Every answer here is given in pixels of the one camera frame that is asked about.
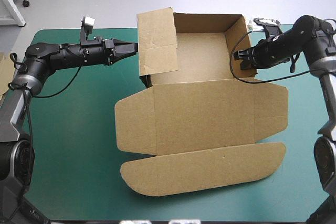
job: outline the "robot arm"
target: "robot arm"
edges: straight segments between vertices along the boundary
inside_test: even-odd
[[[266,39],[256,46],[234,53],[242,60],[240,68],[268,69],[292,61],[303,52],[311,74],[318,77],[329,116],[319,130],[314,147],[320,181],[330,197],[307,220],[308,224],[336,223],[336,45],[330,23],[312,16],[302,16],[289,31],[282,33],[275,20],[254,19],[253,30],[264,31]]]
[[[50,220],[23,197],[29,190],[34,150],[23,129],[29,104],[56,70],[90,65],[112,65],[138,51],[138,44],[102,37],[88,40],[94,19],[84,17],[79,44],[37,43],[27,48],[9,85],[14,89],[0,113],[0,223],[49,224]]]

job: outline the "black cable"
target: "black cable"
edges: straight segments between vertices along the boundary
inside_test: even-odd
[[[73,78],[70,80],[70,82],[69,82],[64,88],[62,88],[60,91],[58,91],[58,92],[56,92],[56,93],[54,93],[54,94],[51,94],[51,95],[45,95],[45,96],[37,96],[37,95],[35,95],[34,98],[50,98],[50,97],[54,97],[54,96],[56,96],[56,95],[58,95],[58,94],[61,94],[63,91],[65,91],[65,90],[72,84],[72,82],[74,81],[74,79],[75,79],[76,76],[78,75],[79,70],[81,69],[81,67],[82,67],[82,66],[80,66],[80,67],[77,69],[77,71],[76,71],[74,77],[73,77]]]
[[[247,36],[249,35],[250,33],[252,33],[253,31],[249,31],[247,32],[246,34],[244,34],[240,39],[239,41],[234,45],[232,51],[231,51],[231,54],[230,54],[230,61],[229,61],[229,65],[230,65],[230,71],[232,73],[232,75],[234,76],[234,78],[236,78],[238,81],[241,81],[241,82],[244,82],[244,83],[249,83],[249,84],[261,84],[261,83],[268,83],[268,82],[273,82],[273,81],[281,81],[281,80],[285,80],[285,79],[289,79],[289,78],[293,78],[293,77],[297,77],[297,76],[301,76],[301,75],[304,75],[306,73],[312,73],[312,72],[315,72],[315,71],[324,71],[325,73],[331,73],[333,75],[335,75],[334,72],[328,72],[326,71],[325,69],[311,69],[311,70],[307,70],[307,71],[304,71],[304,72],[301,72],[301,73],[297,73],[297,74],[293,74],[291,76],[285,76],[285,77],[280,77],[280,78],[275,78],[275,79],[270,79],[270,80],[266,80],[266,81],[247,81],[247,80],[244,80],[244,79],[241,79],[240,77],[236,76],[236,74],[234,73],[234,70],[233,70],[233,66],[232,66],[232,59],[234,57],[234,52],[237,48],[237,46],[239,45],[239,43]]]
[[[68,53],[70,53],[70,54],[72,54],[72,55],[74,55],[74,56],[76,56],[76,57],[85,59],[85,55],[82,54],[82,57],[81,57],[81,56],[75,54],[74,52],[72,52],[72,51],[70,50],[70,48],[69,48],[70,44],[62,44],[62,46],[65,48],[65,50],[66,50]],[[54,97],[54,96],[56,96],[56,95],[58,95],[58,94],[61,94],[61,93],[62,93],[63,91],[65,91],[65,90],[72,84],[72,82],[75,80],[75,78],[76,78],[76,76],[78,75],[79,70],[81,69],[81,67],[82,67],[82,66],[80,66],[80,67],[77,69],[77,72],[75,73],[74,77],[73,77],[73,78],[70,80],[70,82],[69,82],[63,89],[61,89],[60,91],[58,91],[58,92],[56,92],[56,93],[54,93],[54,94],[51,94],[51,95],[44,95],[44,96],[38,96],[38,95],[35,95],[34,98],[50,98],[50,97]]]

